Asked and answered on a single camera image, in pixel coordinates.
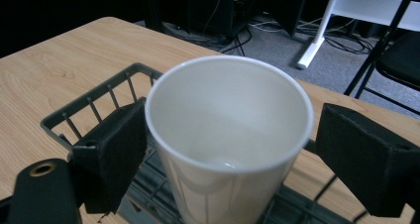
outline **black chair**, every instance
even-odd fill
[[[420,111],[367,87],[370,76],[376,70],[384,77],[420,91],[420,32],[408,32],[393,44],[390,43],[410,2],[411,0],[402,0],[390,26],[375,45],[344,94],[350,95],[362,79],[356,98],[359,98],[366,90],[420,116]]]

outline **white paper cup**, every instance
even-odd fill
[[[310,100],[272,65],[207,56],[165,73],[146,118],[186,223],[255,223],[313,126]]]

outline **table surface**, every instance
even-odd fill
[[[150,31],[116,18],[102,18],[65,34],[0,59],[0,199],[13,193],[16,175],[28,165],[50,158],[66,159],[67,150],[50,138],[40,122],[53,111],[74,100],[102,81],[141,62],[161,72],[195,57],[218,53]],[[325,102],[361,112],[373,121],[420,144],[420,121],[350,98],[337,92],[298,82],[311,98],[317,124]],[[286,185],[314,197],[332,175],[322,161],[302,152]],[[339,181],[321,204],[352,218],[362,207]],[[366,223],[408,223],[413,211],[402,218],[377,219]],[[95,223],[100,215],[82,214],[84,223]],[[103,223],[122,223],[111,215]]]

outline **cup rim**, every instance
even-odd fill
[[[209,61],[209,60],[240,60],[245,62],[251,62],[251,63],[257,63],[259,66],[261,66],[264,69],[268,69],[276,73],[278,76],[283,77],[292,87],[299,93],[300,97],[302,98],[304,102],[304,108],[306,110],[307,116],[307,123],[304,127],[301,136],[296,142],[296,146],[290,148],[287,150],[287,152],[284,154],[284,156],[281,156],[280,159],[275,159],[272,162],[269,162],[267,164],[258,165],[252,168],[224,168],[224,167],[213,167],[206,163],[201,163],[195,159],[189,158],[186,155],[183,155],[182,153],[175,150],[173,147],[167,144],[167,142],[158,134],[158,131],[155,129],[154,122],[151,117],[151,103],[153,102],[154,96],[156,94],[156,91],[158,88],[165,82],[165,79],[167,77],[172,76],[175,73],[178,73],[180,70],[185,69],[189,66],[195,66],[197,63],[200,63],[201,61]],[[271,169],[277,167],[279,164],[283,164],[285,161],[293,159],[293,157],[297,156],[297,154],[300,152],[300,150],[307,144],[307,142],[310,139],[310,135],[313,129],[313,123],[314,123],[314,111],[312,108],[312,103],[305,92],[305,90],[301,87],[301,85],[294,80],[290,75],[282,71],[281,69],[263,62],[261,60],[257,60],[254,58],[249,57],[242,57],[242,56],[202,56],[193,58],[190,60],[187,60],[185,62],[182,62],[167,72],[165,72],[153,85],[152,89],[150,90],[148,94],[148,98],[146,99],[146,105],[145,105],[145,112],[146,112],[146,121],[149,127],[149,130],[151,131],[152,135],[157,141],[157,146],[163,147],[167,152],[170,152],[172,155],[174,155],[177,159],[187,163],[194,165],[199,168],[207,169],[207,170],[213,170],[217,172],[224,172],[224,173],[244,173],[244,172],[254,172],[254,171],[261,171],[266,169]]]

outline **black foam pad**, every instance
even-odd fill
[[[362,114],[325,104],[316,153],[374,216],[400,216],[420,148]]]
[[[83,173],[76,178],[78,199],[88,213],[117,211],[145,155],[146,129],[140,100],[115,110],[73,146],[74,172]]]

